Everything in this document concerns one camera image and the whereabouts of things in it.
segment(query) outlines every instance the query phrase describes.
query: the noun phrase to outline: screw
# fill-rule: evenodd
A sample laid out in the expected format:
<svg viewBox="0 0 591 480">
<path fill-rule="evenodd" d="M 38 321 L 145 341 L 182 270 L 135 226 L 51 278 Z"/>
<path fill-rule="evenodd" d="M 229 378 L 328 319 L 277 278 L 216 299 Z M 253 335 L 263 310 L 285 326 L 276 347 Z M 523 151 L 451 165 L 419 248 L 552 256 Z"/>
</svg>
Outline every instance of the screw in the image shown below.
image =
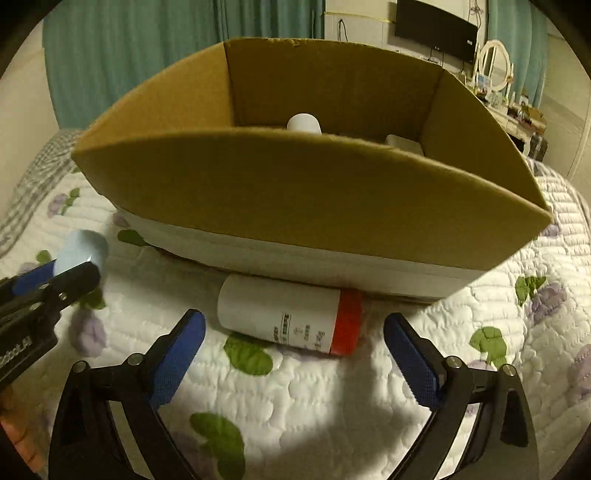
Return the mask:
<svg viewBox="0 0 591 480">
<path fill-rule="evenodd" d="M 513 365 L 505 364 L 502 366 L 502 370 L 505 375 L 509 375 L 510 377 L 514 377 L 517 375 L 517 370 L 515 370 L 515 367 Z"/>
<path fill-rule="evenodd" d="M 132 353 L 127 357 L 127 363 L 130 365 L 139 365 L 142 361 L 144 361 L 144 356 L 141 353 Z"/>
<path fill-rule="evenodd" d="M 88 364 L 84 360 L 80 360 L 79 362 L 76 362 L 74 365 L 72 365 L 72 371 L 75 374 L 79 374 L 86 370 L 86 367 L 88 367 Z"/>
<path fill-rule="evenodd" d="M 452 368 L 460 368 L 462 366 L 462 361 L 456 356 L 448 356 L 445 361 Z"/>
</svg>

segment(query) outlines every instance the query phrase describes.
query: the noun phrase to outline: blue gripper pad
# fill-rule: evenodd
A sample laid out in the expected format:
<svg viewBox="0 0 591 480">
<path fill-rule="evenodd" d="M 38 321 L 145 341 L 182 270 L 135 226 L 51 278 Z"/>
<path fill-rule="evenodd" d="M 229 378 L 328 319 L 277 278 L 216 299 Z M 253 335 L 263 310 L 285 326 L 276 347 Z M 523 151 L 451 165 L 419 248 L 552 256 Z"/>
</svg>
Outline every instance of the blue gripper pad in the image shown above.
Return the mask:
<svg viewBox="0 0 591 480">
<path fill-rule="evenodd" d="M 386 317 L 384 321 L 384 341 L 418 404 L 435 409 L 439 406 L 437 397 L 439 381 L 437 375 L 431 370 L 421 352 L 417 349 L 417 345 L 401 327 L 401 322 L 409 325 L 400 313 L 391 313 Z"/>
<path fill-rule="evenodd" d="M 55 260 L 52 260 L 30 272 L 19 275 L 14 285 L 12 285 L 12 294 L 19 297 L 50 281 L 53 278 L 53 265 L 55 262 Z"/>
<path fill-rule="evenodd" d="M 169 347 L 154 372 L 150 405 L 155 410 L 170 403 L 205 338 L 205 317 L 195 312 Z"/>
</svg>

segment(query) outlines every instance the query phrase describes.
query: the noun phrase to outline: green curtain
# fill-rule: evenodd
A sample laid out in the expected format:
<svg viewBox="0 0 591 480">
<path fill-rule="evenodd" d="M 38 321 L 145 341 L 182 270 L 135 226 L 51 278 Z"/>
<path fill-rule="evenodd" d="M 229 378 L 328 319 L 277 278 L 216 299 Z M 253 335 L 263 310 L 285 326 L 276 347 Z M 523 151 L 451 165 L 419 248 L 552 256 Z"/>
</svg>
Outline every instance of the green curtain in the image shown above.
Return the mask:
<svg viewBox="0 0 591 480">
<path fill-rule="evenodd" d="M 239 36 L 323 38 L 324 0 L 63 0 L 45 19 L 61 128 L 87 128 L 136 85 Z"/>
<path fill-rule="evenodd" d="M 548 64 L 546 17 L 528 0 L 489 0 L 488 38 L 501 40 L 515 64 L 511 91 L 523 88 L 534 106 L 540 104 Z"/>
</svg>

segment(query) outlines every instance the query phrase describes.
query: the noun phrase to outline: television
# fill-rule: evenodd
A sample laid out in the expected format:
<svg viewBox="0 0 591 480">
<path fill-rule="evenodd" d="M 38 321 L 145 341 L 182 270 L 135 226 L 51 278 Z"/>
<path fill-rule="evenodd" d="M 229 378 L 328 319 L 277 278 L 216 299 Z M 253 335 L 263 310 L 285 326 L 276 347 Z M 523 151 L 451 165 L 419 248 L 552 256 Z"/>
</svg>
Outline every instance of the television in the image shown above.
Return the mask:
<svg viewBox="0 0 591 480">
<path fill-rule="evenodd" d="M 476 25 L 450 12 L 419 0 L 398 0 L 395 30 L 397 37 L 414 40 L 473 63 L 477 33 Z"/>
</svg>

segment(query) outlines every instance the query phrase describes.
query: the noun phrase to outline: white quilt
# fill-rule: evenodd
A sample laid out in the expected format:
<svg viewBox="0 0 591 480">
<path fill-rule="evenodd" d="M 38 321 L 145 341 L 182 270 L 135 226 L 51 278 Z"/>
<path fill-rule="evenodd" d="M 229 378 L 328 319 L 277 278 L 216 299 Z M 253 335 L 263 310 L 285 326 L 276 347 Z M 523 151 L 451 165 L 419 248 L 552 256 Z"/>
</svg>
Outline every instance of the white quilt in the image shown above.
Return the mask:
<svg viewBox="0 0 591 480">
<path fill-rule="evenodd" d="M 555 223 L 434 305 L 366 301 L 359 347 L 350 358 L 229 337 L 216 321 L 226 273 L 143 245 L 82 174 L 68 174 L 0 260 L 0 278 L 32 268 L 54 258 L 74 229 L 102 233 L 111 248 L 102 294 L 63 312 L 59 344 L 16 381 L 22 402 L 39 420 L 37 434 L 50 429 L 75 361 L 121 363 L 197 308 L 207 317 L 205 341 L 160 413 L 200 474 L 224 480 L 386 478 L 429 414 L 413 399 L 382 339 L 384 318 L 402 311 L 443 355 L 481 368 L 505 361 L 517 368 L 537 432 L 541 477 L 551 478 L 591 422 L 591 248 L 584 202 L 561 177 L 534 168 Z M 440 476 L 453 472 L 473 419 L 469 409 Z M 212 437 L 216 447 L 200 448 Z"/>
</svg>

